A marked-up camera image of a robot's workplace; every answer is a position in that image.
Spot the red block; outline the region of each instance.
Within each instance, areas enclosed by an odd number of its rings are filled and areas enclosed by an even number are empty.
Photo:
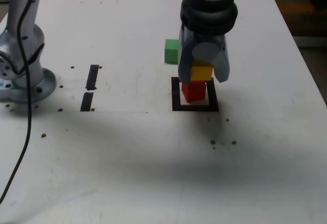
[[[205,99],[205,81],[192,81],[190,84],[182,84],[182,92],[188,103]]]

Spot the mounting hole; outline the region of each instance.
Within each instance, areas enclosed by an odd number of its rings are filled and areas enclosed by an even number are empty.
[[[43,90],[42,90],[42,88],[41,88],[41,87],[36,87],[36,92],[37,92],[37,93],[42,93],[42,92],[43,92]]]

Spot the white tabletop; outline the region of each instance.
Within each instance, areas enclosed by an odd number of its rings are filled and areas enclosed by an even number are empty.
[[[41,0],[41,64],[64,88],[34,109],[0,223],[326,223],[327,109],[274,0],[236,0],[220,113],[172,111],[164,45],[181,1]],[[92,64],[95,112],[82,113]],[[0,191],[22,110],[0,106]]]

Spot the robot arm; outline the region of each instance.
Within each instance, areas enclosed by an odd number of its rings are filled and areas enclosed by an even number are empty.
[[[5,84],[0,91],[0,100],[27,103],[27,83],[24,61],[17,40],[19,18],[28,0],[10,0],[7,26],[0,35],[0,78]],[[32,102],[49,96],[56,87],[53,73],[42,69],[40,55],[44,47],[44,34],[35,24],[40,0],[33,0],[21,26],[24,51],[28,60]]]
[[[191,82],[191,69],[196,62],[213,66],[219,82],[228,80],[225,34],[233,28],[237,14],[234,0],[183,0],[178,60],[182,83]]]

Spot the stacked blocks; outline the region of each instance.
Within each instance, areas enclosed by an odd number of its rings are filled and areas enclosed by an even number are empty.
[[[166,39],[165,44],[165,63],[177,64],[178,63],[178,39]]]
[[[182,84],[182,92],[188,103],[205,99],[206,81],[211,80],[214,67],[206,62],[195,61],[191,70],[191,83]]]
[[[165,63],[178,64],[178,39],[166,39]],[[212,79],[214,67],[202,61],[194,61],[191,69],[191,83],[182,84],[182,92],[188,103],[205,99],[206,81]]]

